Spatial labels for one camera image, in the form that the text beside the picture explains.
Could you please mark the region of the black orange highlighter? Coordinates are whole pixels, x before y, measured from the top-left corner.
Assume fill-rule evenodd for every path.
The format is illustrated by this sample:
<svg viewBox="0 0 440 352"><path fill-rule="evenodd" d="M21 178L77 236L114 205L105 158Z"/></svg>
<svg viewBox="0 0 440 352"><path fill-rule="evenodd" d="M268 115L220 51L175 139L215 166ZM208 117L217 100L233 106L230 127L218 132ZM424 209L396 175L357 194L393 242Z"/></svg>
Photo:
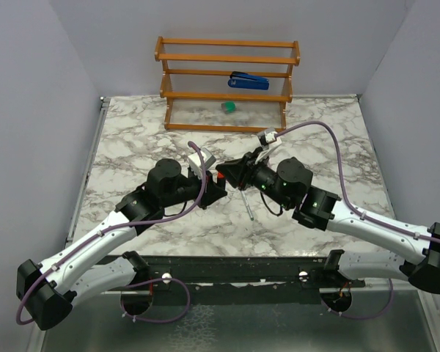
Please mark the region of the black orange highlighter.
<svg viewBox="0 0 440 352"><path fill-rule="evenodd" d="M218 174L217 174L217 186L222 189L225 189L225 184L226 184L225 178L218 178Z"/></svg>

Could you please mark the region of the thin white green pen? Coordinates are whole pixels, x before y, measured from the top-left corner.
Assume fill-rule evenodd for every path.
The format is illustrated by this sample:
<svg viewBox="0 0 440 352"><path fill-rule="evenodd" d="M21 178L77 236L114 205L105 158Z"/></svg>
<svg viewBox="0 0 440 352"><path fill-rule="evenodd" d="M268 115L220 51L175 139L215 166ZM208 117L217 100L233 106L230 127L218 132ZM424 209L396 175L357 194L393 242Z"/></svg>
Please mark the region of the thin white green pen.
<svg viewBox="0 0 440 352"><path fill-rule="evenodd" d="M245 208L246 208L246 212L248 213L248 216L249 216L250 220L251 220L251 221L254 221L254 214L253 214L253 212L252 212L252 209L250 208L250 205L249 205L248 199L247 199L247 197L246 197L244 191L241 191L241 197L242 197L242 200L243 200L244 206L245 206Z"/></svg>

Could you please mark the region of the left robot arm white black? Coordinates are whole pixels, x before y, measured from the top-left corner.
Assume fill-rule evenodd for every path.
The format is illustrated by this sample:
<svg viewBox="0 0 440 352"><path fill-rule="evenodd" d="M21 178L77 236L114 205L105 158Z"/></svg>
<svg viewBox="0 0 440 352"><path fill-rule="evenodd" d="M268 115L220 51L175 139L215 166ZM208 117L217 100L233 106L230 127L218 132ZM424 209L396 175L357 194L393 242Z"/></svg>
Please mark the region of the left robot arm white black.
<svg viewBox="0 0 440 352"><path fill-rule="evenodd" d="M99 293L149 285L148 266L138 254L124 254L106 265L99 261L151 226L178 220L225 197L224 182L214 181L209 170L215 161L205 150L194 153L188 157L188 174L183 175L176 160L161 159L146 182L126 194L84 237L38 263L31 259L21 263L16 279L17 324L36 323L45 331ZM30 319L22 320L22 312L28 312Z"/></svg>

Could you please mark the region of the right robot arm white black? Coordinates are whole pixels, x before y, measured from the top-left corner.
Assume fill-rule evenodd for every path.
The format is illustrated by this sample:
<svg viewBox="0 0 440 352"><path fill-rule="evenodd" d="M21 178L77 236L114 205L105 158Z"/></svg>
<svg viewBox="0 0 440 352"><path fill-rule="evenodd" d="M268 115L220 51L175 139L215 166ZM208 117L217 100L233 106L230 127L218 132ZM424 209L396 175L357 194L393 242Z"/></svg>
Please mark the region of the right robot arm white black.
<svg viewBox="0 0 440 352"><path fill-rule="evenodd" d="M254 187L300 225L351 235L383 248L378 253L332 252L322 269L323 281L338 287L348 280L399 279L417 289L440 294L440 223L408 224L347 204L340 196L312 185L313 173L297 158L276 169L255 154L218 164L216 170L234 188Z"/></svg>

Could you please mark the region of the green tape dispenser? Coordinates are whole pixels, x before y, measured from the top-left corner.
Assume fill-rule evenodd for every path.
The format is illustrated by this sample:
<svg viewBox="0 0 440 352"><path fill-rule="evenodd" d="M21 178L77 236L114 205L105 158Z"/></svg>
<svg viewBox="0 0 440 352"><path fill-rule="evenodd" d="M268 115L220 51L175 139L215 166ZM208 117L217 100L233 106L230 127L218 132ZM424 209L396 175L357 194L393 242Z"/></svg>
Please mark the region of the green tape dispenser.
<svg viewBox="0 0 440 352"><path fill-rule="evenodd" d="M227 101L221 104L221 110L225 114L231 114L236 110L236 105L232 101Z"/></svg>

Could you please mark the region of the wooden shelf rack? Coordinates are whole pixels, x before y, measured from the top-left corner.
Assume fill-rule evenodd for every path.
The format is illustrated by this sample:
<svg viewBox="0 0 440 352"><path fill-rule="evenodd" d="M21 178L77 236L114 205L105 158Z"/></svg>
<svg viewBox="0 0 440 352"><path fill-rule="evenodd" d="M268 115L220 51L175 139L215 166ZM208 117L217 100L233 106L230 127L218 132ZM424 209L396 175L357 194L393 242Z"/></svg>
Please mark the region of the wooden shelf rack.
<svg viewBox="0 0 440 352"><path fill-rule="evenodd" d="M189 45L222 48L267 48L287 49L289 56L260 56L239 54L185 54L168 53L168 45ZM279 127L283 131L287 127L285 110L293 100L293 68L301 61L300 45L293 42L261 41L261 40L222 40L222 39L189 39L158 37L154 50L155 61L162 64L162 78L159 95L166 100L164 127L178 131L209 131L229 133L256 133L262 130L259 126L245 125L194 125L175 123L172 112L177 100L205 100L222 102L274 103L279 110ZM282 65L283 72L238 70L203 70L199 68L172 68L170 62L215 63L215 64L248 64L248 65ZM223 77L232 92L188 92L176 90L172 86L172 76L204 76Z"/></svg>

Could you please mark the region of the blue stapler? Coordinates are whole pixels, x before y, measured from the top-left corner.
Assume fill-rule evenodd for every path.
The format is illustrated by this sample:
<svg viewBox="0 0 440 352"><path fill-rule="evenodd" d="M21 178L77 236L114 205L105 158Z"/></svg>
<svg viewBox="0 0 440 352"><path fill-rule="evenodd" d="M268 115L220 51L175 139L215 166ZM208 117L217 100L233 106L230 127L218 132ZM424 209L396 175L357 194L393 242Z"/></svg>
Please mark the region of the blue stapler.
<svg viewBox="0 0 440 352"><path fill-rule="evenodd" d="M268 90L269 80L266 77L232 71L227 85L238 89Z"/></svg>

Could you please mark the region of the black mounting base rail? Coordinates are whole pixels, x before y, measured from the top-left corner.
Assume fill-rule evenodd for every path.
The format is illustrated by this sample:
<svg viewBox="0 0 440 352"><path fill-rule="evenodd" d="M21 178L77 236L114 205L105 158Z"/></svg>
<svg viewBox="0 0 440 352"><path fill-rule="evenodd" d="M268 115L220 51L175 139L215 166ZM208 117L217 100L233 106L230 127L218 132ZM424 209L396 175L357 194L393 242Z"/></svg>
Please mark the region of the black mounting base rail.
<svg viewBox="0 0 440 352"><path fill-rule="evenodd" d="M173 257L131 251L122 258L134 266L135 283L168 273L186 284L124 289L122 296L134 304L319 304L322 289L364 287L363 281L340 274L333 257Z"/></svg>

